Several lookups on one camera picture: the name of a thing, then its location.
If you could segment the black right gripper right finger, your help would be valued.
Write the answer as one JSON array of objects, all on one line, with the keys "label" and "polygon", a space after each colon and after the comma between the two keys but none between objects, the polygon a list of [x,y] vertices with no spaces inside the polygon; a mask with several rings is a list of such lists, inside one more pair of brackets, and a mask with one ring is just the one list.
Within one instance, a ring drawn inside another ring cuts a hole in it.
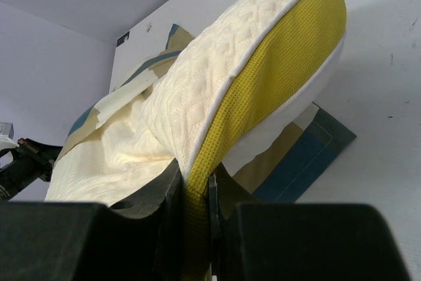
[{"label": "black right gripper right finger", "polygon": [[209,176],[211,270],[217,280],[409,280],[372,206],[264,203],[219,165]]}]

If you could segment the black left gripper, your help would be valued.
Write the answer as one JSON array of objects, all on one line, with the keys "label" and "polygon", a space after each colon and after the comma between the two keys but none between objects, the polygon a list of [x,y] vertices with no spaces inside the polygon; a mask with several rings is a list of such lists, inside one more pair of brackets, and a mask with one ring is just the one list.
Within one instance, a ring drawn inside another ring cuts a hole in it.
[{"label": "black left gripper", "polygon": [[40,179],[51,181],[51,175],[62,147],[47,145],[29,138],[16,143],[1,140],[1,156],[12,155],[12,161],[1,167],[1,199],[8,201]]}]

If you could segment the blue beige white checked pillowcase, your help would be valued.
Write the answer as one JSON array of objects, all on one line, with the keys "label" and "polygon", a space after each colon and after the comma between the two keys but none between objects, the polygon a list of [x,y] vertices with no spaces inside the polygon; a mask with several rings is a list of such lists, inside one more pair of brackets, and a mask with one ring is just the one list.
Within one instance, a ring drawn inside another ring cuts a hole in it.
[{"label": "blue beige white checked pillowcase", "polygon": [[[102,126],[89,108],[73,125],[53,169],[47,201],[120,201],[160,175],[173,156],[141,117],[148,94],[125,103],[108,96],[114,113]],[[293,203],[355,139],[315,104],[293,121],[273,116],[223,159],[229,175],[264,201]]]}]

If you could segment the white pillow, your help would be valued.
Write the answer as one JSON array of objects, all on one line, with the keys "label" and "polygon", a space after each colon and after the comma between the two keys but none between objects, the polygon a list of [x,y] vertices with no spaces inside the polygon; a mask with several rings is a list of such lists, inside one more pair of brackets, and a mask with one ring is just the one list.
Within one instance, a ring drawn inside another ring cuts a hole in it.
[{"label": "white pillow", "polygon": [[211,265],[208,178],[266,151],[317,97],[343,49],[344,0],[237,0],[172,58],[134,72],[73,124],[48,202],[112,205],[177,161],[182,280]]}]

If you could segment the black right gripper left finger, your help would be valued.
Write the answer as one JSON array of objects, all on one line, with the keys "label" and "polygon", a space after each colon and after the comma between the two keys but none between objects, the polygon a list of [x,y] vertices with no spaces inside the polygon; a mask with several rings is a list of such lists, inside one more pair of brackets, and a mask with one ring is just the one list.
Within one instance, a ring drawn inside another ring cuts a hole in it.
[{"label": "black right gripper left finger", "polygon": [[182,185],[177,161],[127,198],[1,204],[2,280],[178,280]]}]

